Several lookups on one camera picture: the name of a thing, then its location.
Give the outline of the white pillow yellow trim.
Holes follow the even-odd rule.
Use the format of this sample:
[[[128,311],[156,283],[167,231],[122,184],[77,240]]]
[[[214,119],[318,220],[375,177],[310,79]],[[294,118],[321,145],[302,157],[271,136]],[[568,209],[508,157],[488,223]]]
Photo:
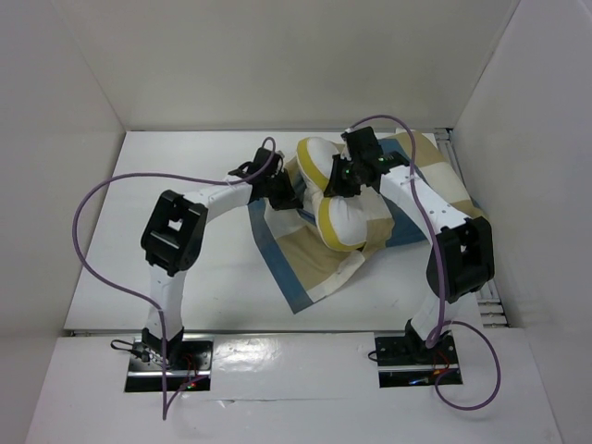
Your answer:
[[[351,252],[366,244],[366,216],[357,197],[326,197],[336,145],[310,137],[298,142],[296,161],[310,198],[314,220],[323,243],[331,250]]]

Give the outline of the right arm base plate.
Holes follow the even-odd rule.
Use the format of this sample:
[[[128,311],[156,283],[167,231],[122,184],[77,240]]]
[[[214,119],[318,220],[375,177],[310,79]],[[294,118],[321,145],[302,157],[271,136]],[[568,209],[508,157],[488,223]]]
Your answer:
[[[433,386],[438,377],[441,385],[463,383],[451,333],[445,333],[433,349],[415,351],[404,336],[375,336],[375,349],[367,358],[377,365],[382,389]]]

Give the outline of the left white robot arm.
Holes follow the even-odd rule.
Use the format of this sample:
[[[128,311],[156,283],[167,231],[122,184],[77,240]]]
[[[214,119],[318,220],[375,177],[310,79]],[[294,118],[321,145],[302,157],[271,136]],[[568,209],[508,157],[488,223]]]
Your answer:
[[[157,304],[142,329],[142,343],[159,367],[170,369],[181,361],[184,284],[200,255],[207,224],[260,200],[276,210],[302,207],[283,166],[283,155],[264,147],[222,181],[186,194],[167,190],[159,196],[141,237],[150,266],[149,298]]]

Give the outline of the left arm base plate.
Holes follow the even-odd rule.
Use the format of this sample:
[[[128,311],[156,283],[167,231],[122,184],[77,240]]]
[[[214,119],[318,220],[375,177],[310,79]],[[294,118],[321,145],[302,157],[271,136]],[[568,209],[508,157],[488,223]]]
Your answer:
[[[122,351],[129,353],[124,391],[148,393],[161,390],[162,359],[138,339],[121,341]],[[209,391],[214,340],[189,335],[166,362],[166,390],[170,393],[183,384],[185,391]]]

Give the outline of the blue tan white pillowcase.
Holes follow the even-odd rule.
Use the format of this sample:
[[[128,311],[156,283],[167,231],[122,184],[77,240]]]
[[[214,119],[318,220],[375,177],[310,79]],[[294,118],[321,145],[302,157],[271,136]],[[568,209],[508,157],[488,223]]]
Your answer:
[[[426,237],[396,204],[363,188],[355,197],[366,216],[366,244],[351,252],[331,250],[317,230],[296,153],[286,170],[303,207],[276,211],[260,200],[250,203],[248,211],[257,248],[293,313],[338,291],[374,253]]]

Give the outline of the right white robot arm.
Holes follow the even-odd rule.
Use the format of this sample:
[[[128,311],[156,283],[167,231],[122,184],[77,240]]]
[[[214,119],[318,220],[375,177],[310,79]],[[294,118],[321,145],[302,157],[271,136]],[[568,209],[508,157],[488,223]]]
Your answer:
[[[333,156],[325,196],[351,198],[372,188],[396,204],[428,239],[427,296],[408,321],[403,342],[407,358],[422,363],[434,354],[444,326],[451,323],[446,311],[490,281],[495,266],[489,222],[454,208],[427,184],[415,165],[415,137],[410,130],[407,134],[409,158],[384,152],[370,127],[346,129],[342,139],[348,154]]]

